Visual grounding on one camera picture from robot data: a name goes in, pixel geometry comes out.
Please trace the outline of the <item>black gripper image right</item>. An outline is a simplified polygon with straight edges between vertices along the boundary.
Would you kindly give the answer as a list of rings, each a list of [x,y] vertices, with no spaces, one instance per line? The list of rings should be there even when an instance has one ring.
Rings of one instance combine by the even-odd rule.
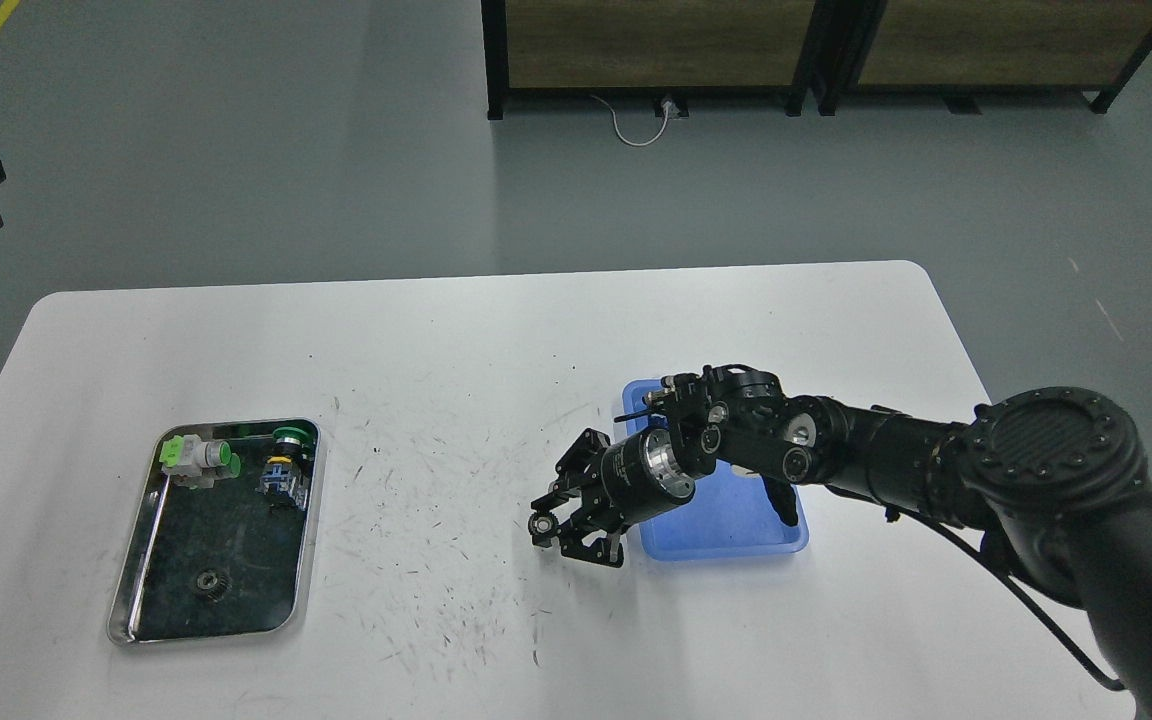
[[[556,480],[530,503],[547,511],[552,532],[532,537],[539,548],[558,548],[566,559],[602,568],[622,568],[628,529],[692,500],[699,475],[687,471],[675,456],[669,432],[649,427],[611,444],[607,434],[586,429],[559,457]],[[579,501],[567,520],[552,510]]]

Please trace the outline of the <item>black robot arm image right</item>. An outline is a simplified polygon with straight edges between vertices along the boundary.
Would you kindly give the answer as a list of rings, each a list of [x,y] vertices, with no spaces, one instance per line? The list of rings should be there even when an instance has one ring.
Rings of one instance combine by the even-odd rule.
[[[919,521],[995,577],[1102,687],[1152,717],[1152,480],[1137,424],[1111,397],[1044,387],[924,420],[890,407],[787,396],[742,365],[666,376],[641,432],[586,429],[531,503],[538,547],[620,568],[628,528],[689,503],[727,462],[763,482],[778,520],[797,488]]]

